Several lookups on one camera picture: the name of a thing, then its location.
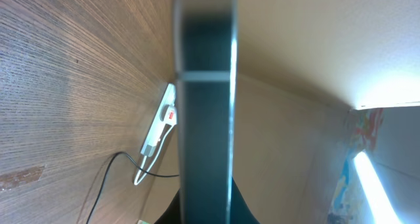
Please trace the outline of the cyan screen smartphone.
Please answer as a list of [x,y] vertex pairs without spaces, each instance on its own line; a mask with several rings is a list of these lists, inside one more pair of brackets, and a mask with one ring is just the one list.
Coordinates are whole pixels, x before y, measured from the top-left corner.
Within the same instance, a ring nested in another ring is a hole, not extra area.
[[228,223],[236,90],[236,0],[173,0],[183,223]]

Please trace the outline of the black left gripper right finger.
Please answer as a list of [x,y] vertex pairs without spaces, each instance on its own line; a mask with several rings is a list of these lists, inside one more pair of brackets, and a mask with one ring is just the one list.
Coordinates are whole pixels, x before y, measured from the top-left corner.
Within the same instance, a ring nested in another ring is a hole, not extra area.
[[234,180],[231,188],[230,224],[259,224]]

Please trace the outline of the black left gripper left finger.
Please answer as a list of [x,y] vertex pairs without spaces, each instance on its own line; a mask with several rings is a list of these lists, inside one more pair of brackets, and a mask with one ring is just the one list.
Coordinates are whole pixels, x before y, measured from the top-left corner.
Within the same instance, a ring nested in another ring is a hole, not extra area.
[[179,192],[176,193],[168,208],[154,224],[181,224]]

